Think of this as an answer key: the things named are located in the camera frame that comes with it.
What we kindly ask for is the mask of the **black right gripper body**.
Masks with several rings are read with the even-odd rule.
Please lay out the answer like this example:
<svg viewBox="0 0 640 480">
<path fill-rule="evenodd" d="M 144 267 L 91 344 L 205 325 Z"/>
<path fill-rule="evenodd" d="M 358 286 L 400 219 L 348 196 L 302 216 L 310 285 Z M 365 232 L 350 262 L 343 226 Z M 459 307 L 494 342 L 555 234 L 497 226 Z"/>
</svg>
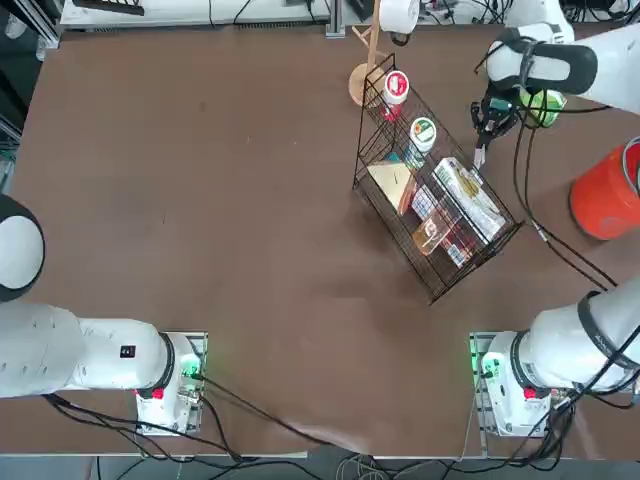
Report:
<svg viewBox="0 0 640 480">
<path fill-rule="evenodd" d="M 482 112 L 484 129 L 510 129 L 518 119 L 514 103 L 493 96 L 483 99 Z"/>
</svg>

